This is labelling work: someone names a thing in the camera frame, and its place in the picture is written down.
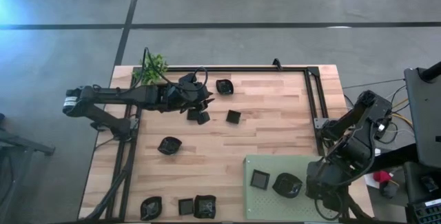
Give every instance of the red object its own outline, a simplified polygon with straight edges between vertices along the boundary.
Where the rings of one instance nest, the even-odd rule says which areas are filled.
[[[373,179],[379,183],[387,182],[392,179],[391,175],[385,171],[379,171],[373,173]]]

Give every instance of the green plant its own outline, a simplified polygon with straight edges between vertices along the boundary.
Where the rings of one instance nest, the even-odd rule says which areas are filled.
[[[165,62],[164,57],[161,54],[150,54],[151,58],[152,58],[152,63],[150,62],[150,59],[148,57],[148,55],[145,55],[145,63],[144,63],[144,71],[142,73],[142,80],[141,80],[141,85],[150,85],[150,84],[155,84],[156,82],[158,82],[159,80],[161,80],[161,76],[159,76],[158,72],[156,72],[156,70],[158,70],[161,74],[167,72],[167,68],[168,68],[168,64],[167,62]],[[139,64],[142,66],[143,65],[143,60],[141,59],[139,61]],[[136,80],[139,79],[139,77],[141,77],[141,70],[136,70],[135,72],[133,72],[133,76],[135,77]]]

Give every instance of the green mat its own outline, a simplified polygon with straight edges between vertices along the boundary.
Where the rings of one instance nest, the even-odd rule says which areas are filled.
[[[293,155],[247,155],[244,160],[244,214],[247,220],[265,221],[320,221],[327,222],[318,215],[314,201],[305,196],[306,169],[308,163],[317,161],[319,156]],[[270,174],[267,190],[249,186],[253,170]],[[297,176],[302,182],[302,189],[296,198],[288,199],[277,194],[272,185],[279,174],[287,172]],[[325,216],[337,213],[325,209],[321,201],[318,204]]]

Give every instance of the wooden tabletop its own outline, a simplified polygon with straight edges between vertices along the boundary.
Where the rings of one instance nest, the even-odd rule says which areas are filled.
[[[318,67],[329,117],[339,118],[347,109],[337,67]],[[116,66],[110,87],[128,88],[132,69]],[[173,72],[166,76],[177,81],[183,74]],[[217,94],[217,79],[231,80],[234,94]],[[203,81],[204,75],[198,74],[198,80]],[[186,113],[143,111],[126,221],[139,221],[141,203],[151,196],[163,199],[162,214],[154,221],[211,221],[178,215],[178,200],[197,194],[216,196],[213,221],[246,221],[242,162],[247,154],[317,155],[302,73],[213,72],[207,88],[216,100],[207,109],[211,120],[204,125],[187,121]],[[119,118],[123,117],[125,106],[106,105],[105,109]],[[238,125],[225,121],[228,110],[242,113]],[[183,142],[178,154],[165,156],[158,152],[157,147],[166,136]],[[103,132],[97,144],[111,137],[109,132]],[[117,147],[116,141],[109,142],[94,153],[79,217],[87,216],[109,189]],[[352,183],[349,191],[355,202],[373,216],[364,179]],[[119,211],[120,198],[121,194],[117,194],[114,213]]]

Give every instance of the black line on floor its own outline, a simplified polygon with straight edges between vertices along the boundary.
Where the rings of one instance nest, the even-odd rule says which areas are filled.
[[[127,11],[127,17],[125,18],[125,24],[123,29],[123,34],[121,35],[121,40],[119,41],[118,50],[116,51],[114,66],[121,65],[123,62],[123,56],[125,51],[125,46],[129,38],[130,26],[133,21],[133,16],[136,9],[136,3],[138,0],[131,0],[129,10]]]
[[[118,30],[124,24],[23,24],[0,25],[0,30]]]
[[[441,27],[441,21],[369,22],[369,23],[140,23],[133,30],[186,30],[234,28],[423,28]]]

